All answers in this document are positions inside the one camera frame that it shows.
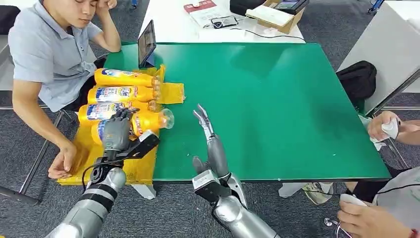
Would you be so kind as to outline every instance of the green tabletop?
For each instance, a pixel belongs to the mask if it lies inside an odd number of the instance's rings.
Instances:
[[[161,130],[154,180],[191,180],[193,156],[207,157],[197,103],[242,181],[389,178],[318,44],[164,43],[155,58],[166,82],[185,84],[186,100],[167,105],[175,126]],[[137,45],[105,67],[138,68]]]

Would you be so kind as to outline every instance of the silver robotic arm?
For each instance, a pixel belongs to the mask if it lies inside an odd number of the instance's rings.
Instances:
[[[129,140],[129,120],[132,113],[131,110],[122,109],[105,124],[104,156],[88,167],[94,167],[88,188],[47,238],[98,237],[118,193],[126,182],[126,174],[122,170],[123,161],[128,158],[141,159],[159,143],[159,138],[150,130],[136,141]]]
[[[197,176],[194,192],[213,205],[213,217],[235,238],[280,238],[259,216],[248,210],[241,181],[229,171],[226,154],[206,110],[198,104],[198,118],[207,139],[208,160],[193,158]]]

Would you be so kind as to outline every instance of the man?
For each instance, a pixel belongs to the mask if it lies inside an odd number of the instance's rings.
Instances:
[[[368,125],[368,133],[372,138],[383,140],[386,134],[382,124],[392,119],[400,123],[397,141],[420,145],[420,120],[401,121],[392,112],[382,112]],[[341,211],[338,219],[341,227],[353,234],[354,238],[420,238],[420,167],[406,170],[396,170],[387,166],[393,179],[384,182],[346,182],[348,193],[367,202],[369,207],[340,202]],[[378,194],[393,188],[402,189]],[[316,193],[307,192],[313,201],[325,202]]]
[[[53,125],[38,104],[51,109],[78,111],[100,62],[87,63],[89,40],[110,52],[121,40],[109,9],[117,0],[39,0],[24,9],[10,30],[8,42],[15,65],[13,109],[36,133],[57,145],[59,154],[49,177],[67,178],[76,147]],[[91,20],[97,15],[103,31]]]

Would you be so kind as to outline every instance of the human hand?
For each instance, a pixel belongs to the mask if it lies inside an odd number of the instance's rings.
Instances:
[[[99,0],[99,3],[96,5],[96,14],[100,16],[108,13],[110,9],[117,6],[117,3],[117,0]]]
[[[377,117],[374,117],[367,126],[367,132],[371,138],[375,138],[378,141],[382,141],[387,135],[382,130],[382,124],[390,123],[392,119],[396,118],[398,123],[401,123],[401,119],[393,112],[384,111]]]
[[[341,228],[353,238],[409,238],[410,228],[404,226],[379,206],[363,207],[340,201],[338,219]]]
[[[55,157],[50,168],[48,169],[48,177],[54,179],[64,179],[71,176],[69,173],[73,165],[73,159],[76,156],[76,146],[71,142],[60,148],[60,152]]]

